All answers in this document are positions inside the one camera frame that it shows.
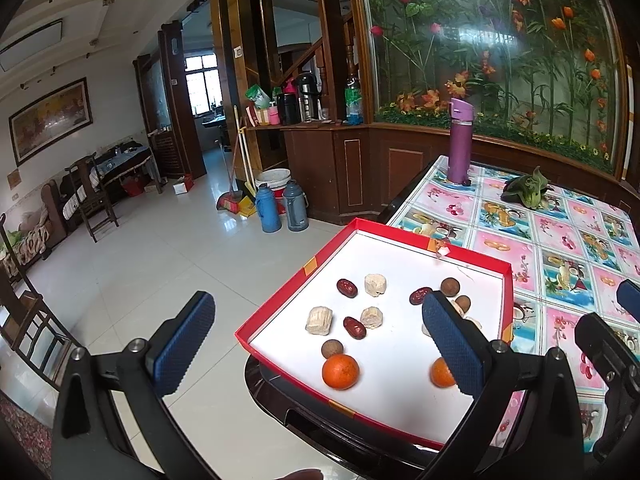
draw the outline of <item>framed painting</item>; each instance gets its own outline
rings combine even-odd
[[[15,163],[93,122],[86,78],[50,92],[9,117]]]

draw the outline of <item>sofa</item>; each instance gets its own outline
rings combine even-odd
[[[54,180],[49,180],[40,190],[42,206],[23,217],[18,231],[22,238],[13,250],[24,269],[28,269],[41,258],[47,258],[53,247],[66,238],[66,222],[62,216],[60,194]],[[20,280],[18,269],[9,254],[0,254],[0,269],[12,282]]]

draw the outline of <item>red date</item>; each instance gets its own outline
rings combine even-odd
[[[350,282],[345,278],[338,280],[338,283],[336,283],[335,286],[338,288],[338,292],[347,298],[353,299],[358,295],[358,287],[355,286],[353,282]]]
[[[362,339],[364,338],[364,336],[367,335],[367,329],[364,327],[364,325],[361,322],[359,322],[354,317],[351,317],[351,316],[345,317],[342,324],[344,325],[344,329],[354,339]]]
[[[424,297],[431,292],[433,292],[433,289],[430,286],[422,286],[411,293],[409,296],[409,303],[412,305],[421,305],[424,301]]]

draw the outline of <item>window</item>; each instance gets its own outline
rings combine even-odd
[[[184,61],[193,115],[209,112],[222,105],[216,55],[191,56]]]

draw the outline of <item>floor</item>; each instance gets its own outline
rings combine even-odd
[[[94,244],[84,226],[58,245],[30,278],[52,311],[92,354],[148,338],[196,290],[216,300],[216,322],[178,390],[164,398],[209,465],[225,480],[269,480],[319,468],[327,480],[357,475],[305,444],[252,401],[244,384],[246,351],[235,330],[339,230],[311,220],[300,233],[265,234],[249,219],[216,210],[228,190],[220,151],[206,153],[207,176],[188,194],[128,198],[116,205],[120,227]],[[51,425],[57,393],[0,342],[0,388]],[[123,424],[140,459],[158,468],[124,400]]]

